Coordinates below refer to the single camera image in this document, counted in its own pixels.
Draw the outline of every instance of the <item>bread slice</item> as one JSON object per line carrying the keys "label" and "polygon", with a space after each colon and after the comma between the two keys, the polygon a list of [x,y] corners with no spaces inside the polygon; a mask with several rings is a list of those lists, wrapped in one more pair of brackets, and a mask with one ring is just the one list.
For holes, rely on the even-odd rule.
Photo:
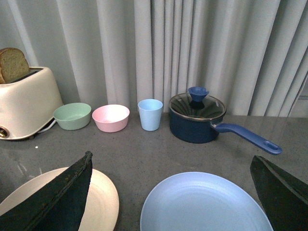
{"label": "bread slice", "polygon": [[0,50],[0,84],[12,81],[30,72],[24,53],[17,48]]}
{"label": "bread slice", "polygon": [[78,231],[92,176],[92,153],[2,216],[0,231]]}

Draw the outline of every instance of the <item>green bowl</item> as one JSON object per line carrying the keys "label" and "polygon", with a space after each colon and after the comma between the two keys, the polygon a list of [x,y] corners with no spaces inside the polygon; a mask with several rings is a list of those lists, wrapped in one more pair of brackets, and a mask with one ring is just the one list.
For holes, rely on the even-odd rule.
{"label": "green bowl", "polygon": [[53,117],[65,130],[85,127],[91,119],[91,107],[86,103],[69,103],[56,109]]}

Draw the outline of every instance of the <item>pot lid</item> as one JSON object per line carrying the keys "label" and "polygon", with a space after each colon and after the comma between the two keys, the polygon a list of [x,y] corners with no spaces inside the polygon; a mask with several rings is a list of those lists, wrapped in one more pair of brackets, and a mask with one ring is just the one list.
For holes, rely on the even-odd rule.
{"label": "pot lid", "polygon": [[189,93],[179,94],[171,98],[169,108],[181,117],[197,121],[214,120],[226,114],[225,105],[209,95],[198,102]]}

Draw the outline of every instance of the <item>lid knob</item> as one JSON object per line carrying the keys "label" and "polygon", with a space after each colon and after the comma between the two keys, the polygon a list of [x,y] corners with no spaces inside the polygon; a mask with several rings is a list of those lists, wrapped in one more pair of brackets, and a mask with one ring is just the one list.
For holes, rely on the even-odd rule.
{"label": "lid knob", "polygon": [[0,138],[4,139],[9,137],[9,135],[10,135],[9,131],[6,128],[0,126]]}
{"label": "lid knob", "polygon": [[188,93],[191,95],[193,101],[201,102],[209,92],[206,91],[206,88],[191,87],[188,89]]}

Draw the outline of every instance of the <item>gray countertop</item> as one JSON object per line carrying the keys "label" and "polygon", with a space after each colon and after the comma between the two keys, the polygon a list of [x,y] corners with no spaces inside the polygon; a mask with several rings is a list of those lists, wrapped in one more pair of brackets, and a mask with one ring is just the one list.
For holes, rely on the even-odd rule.
{"label": "gray countertop", "polygon": [[99,131],[93,120],[75,131],[58,125],[32,140],[0,140],[0,202],[30,179],[53,169],[68,167],[86,151],[93,153],[93,168],[115,184],[120,200],[116,231],[139,230],[142,205],[155,185],[174,174],[188,171],[212,173],[248,192],[261,205],[250,164],[260,155],[308,183],[308,119],[226,115],[235,123],[282,147],[270,155],[233,133],[215,141],[193,144],[174,137],[169,115],[160,128],[145,131],[138,113],[131,113],[127,127],[116,133]]}

